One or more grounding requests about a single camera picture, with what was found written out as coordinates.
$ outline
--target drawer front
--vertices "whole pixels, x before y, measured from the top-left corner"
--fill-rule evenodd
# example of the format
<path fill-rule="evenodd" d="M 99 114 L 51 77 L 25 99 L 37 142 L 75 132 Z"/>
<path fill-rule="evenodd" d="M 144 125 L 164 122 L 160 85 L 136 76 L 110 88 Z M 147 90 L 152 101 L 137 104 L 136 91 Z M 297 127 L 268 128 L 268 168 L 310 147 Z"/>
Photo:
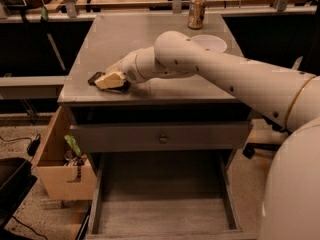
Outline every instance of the drawer front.
<path fill-rule="evenodd" d="M 207 124 L 72 125 L 83 152 L 238 149 L 251 130 L 248 121 Z"/>

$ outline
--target drawer knob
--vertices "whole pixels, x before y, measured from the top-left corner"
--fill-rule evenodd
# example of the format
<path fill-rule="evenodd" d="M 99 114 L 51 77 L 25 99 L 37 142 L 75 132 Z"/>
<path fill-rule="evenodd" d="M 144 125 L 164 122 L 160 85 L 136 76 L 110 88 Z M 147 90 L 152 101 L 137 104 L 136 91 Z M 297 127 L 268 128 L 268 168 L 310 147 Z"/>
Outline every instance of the drawer knob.
<path fill-rule="evenodd" d="M 159 138 L 159 142 L 161 144 L 166 144 L 168 142 L 168 137 L 162 134 Z"/>

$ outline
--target gray tabletop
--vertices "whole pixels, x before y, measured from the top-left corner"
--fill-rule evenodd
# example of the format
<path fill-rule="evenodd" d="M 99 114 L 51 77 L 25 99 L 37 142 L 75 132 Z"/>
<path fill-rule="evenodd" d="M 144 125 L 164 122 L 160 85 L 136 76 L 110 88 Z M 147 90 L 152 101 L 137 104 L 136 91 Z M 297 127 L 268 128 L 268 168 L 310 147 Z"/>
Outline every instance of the gray tabletop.
<path fill-rule="evenodd" d="M 206 13 L 204 26 L 200 30 L 188 28 L 187 18 L 187 13 L 172 12 L 110 13 L 97 16 L 65 81 L 58 103 L 64 106 L 108 106 L 237 102 L 197 75 L 183 79 L 152 79 L 131 86 L 126 93 L 101 91 L 88 85 L 87 80 L 95 72 L 104 72 L 133 50 L 152 46 L 161 33 L 169 30 L 180 31 L 190 37 L 204 34 L 220 37 L 227 44 L 226 53 L 241 55 L 221 15 Z"/>

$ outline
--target paper plate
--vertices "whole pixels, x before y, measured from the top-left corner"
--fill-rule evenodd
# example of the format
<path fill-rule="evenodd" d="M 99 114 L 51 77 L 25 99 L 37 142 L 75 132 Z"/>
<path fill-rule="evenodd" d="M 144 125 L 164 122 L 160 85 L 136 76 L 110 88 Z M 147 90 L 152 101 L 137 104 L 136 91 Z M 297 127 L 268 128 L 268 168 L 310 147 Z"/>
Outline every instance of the paper plate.
<path fill-rule="evenodd" d="M 228 47 L 226 42 L 217 36 L 198 35 L 192 37 L 191 39 L 201 45 L 203 48 L 216 52 L 224 52 Z"/>

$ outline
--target soda can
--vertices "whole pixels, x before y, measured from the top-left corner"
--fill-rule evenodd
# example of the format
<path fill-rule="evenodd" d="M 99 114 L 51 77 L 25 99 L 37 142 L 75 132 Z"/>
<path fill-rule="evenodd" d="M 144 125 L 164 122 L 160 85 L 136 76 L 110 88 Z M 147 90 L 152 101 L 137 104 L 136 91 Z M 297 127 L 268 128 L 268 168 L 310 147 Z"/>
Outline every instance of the soda can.
<path fill-rule="evenodd" d="M 188 27 L 200 29 L 203 26 L 206 0 L 190 0 Z"/>

